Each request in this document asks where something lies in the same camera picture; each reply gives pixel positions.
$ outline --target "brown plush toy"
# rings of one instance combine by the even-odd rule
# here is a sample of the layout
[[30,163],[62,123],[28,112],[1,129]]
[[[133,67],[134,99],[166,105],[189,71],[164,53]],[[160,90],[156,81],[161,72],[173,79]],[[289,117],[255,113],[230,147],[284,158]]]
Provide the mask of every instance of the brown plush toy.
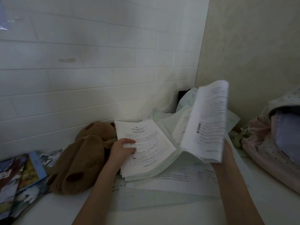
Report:
[[50,191],[73,195],[87,190],[105,163],[105,150],[117,140],[114,123],[96,121],[83,128],[61,154],[48,180]]

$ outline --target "white desk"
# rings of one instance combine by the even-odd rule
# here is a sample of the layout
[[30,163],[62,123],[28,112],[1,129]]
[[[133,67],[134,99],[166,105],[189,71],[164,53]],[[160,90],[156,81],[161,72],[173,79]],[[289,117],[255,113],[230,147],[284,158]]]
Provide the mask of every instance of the white desk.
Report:
[[[289,189],[250,158],[243,158],[261,189],[257,208],[266,224],[300,224],[300,195]],[[68,225],[71,224],[88,193],[62,200],[48,194],[19,218],[15,224]],[[110,212],[107,224],[226,224],[222,202],[204,200],[181,205],[162,205],[130,211]]]

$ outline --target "forearm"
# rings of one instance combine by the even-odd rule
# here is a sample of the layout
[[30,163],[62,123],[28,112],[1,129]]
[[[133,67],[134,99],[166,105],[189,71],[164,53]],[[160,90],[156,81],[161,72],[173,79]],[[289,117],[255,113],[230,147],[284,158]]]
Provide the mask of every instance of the forearm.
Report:
[[213,164],[228,224],[264,224],[237,166]]
[[115,166],[110,163],[104,165],[90,195],[73,221],[73,225],[105,224],[117,172]]

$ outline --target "white brick wall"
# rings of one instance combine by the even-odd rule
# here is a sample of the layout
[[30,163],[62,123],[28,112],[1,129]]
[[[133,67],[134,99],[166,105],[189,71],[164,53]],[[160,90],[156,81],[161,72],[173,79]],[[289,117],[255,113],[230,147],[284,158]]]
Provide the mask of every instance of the white brick wall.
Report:
[[173,112],[194,86],[209,0],[2,0],[0,158],[86,124]]

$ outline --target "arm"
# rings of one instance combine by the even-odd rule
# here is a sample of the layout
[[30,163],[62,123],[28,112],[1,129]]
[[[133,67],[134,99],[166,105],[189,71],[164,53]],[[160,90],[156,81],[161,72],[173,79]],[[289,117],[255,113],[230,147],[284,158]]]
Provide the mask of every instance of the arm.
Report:
[[235,163],[230,144],[225,140],[222,163],[212,163],[228,224],[264,225]]
[[110,208],[115,176],[129,155],[136,151],[135,148],[124,148],[123,144],[125,143],[133,144],[135,141],[123,138],[113,144],[110,157],[101,170],[86,202],[73,221],[73,225],[105,224],[106,215]]

